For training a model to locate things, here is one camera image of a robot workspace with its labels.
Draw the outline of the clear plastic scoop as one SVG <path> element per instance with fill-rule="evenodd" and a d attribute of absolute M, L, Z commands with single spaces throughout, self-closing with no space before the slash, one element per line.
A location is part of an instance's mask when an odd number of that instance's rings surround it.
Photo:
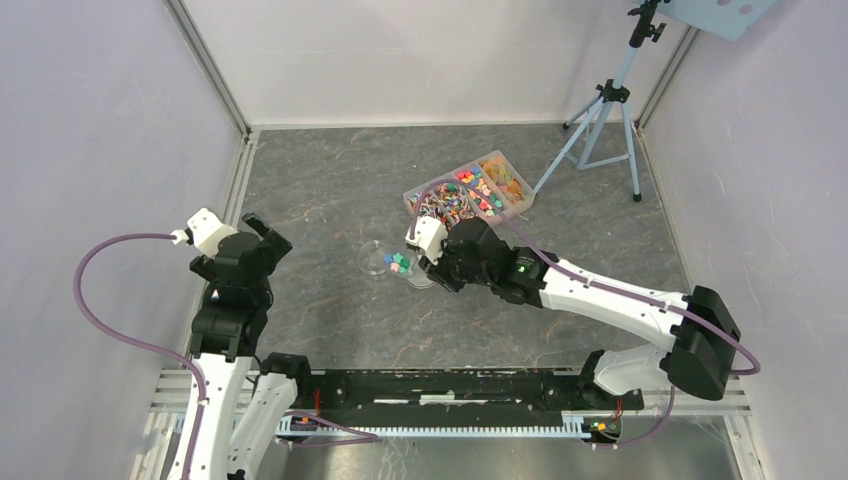
<path fill-rule="evenodd" d="M 379 265 L 387 273 L 407 280 L 423 275 L 419 266 L 420 255 L 406 246 L 383 242 L 377 257 Z"/>

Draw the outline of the clear round jar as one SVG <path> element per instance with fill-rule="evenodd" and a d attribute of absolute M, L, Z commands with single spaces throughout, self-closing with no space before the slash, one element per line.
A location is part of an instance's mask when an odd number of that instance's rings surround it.
<path fill-rule="evenodd" d="M 381 276 L 386 270 L 384 244 L 378 240 L 365 242 L 357 253 L 359 269 L 369 276 Z"/>

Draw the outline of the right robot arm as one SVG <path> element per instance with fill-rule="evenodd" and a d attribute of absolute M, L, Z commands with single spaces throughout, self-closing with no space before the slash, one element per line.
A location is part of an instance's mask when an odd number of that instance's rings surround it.
<path fill-rule="evenodd" d="M 447 229 L 421 217 L 406 244 L 420 253 L 426 276 L 448 291 L 479 285 L 509 304 L 576 313 L 644 339 L 586 360 L 577 392 L 591 408 L 637 389 L 674 386 L 708 401 L 725 394 L 741 333 L 710 288 L 683 294 L 596 276 L 550 252 L 511 247 L 479 218 Z"/>

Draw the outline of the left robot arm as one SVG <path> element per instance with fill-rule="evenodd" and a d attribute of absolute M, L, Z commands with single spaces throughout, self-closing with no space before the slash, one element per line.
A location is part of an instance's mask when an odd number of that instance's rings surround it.
<path fill-rule="evenodd" d="M 314 394 L 306 357 L 271 353 L 259 365 L 245 412 L 236 413 L 274 303 L 269 277 L 292 249 L 256 214 L 242 220 L 245 231 L 202 208 L 178 234 L 199 251 L 190 269 L 207 285 L 189 340 L 191 364 L 203 377 L 191 383 L 171 479 L 255 478 L 286 411 Z"/>

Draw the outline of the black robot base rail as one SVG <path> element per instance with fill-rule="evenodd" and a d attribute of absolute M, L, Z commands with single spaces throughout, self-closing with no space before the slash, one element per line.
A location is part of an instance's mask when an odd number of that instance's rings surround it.
<path fill-rule="evenodd" d="M 553 427 L 564 412 L 640 411 L 635 390 L 614 397 L 573 369 L 315 371 L 293 407 L 366 427 Z"/>

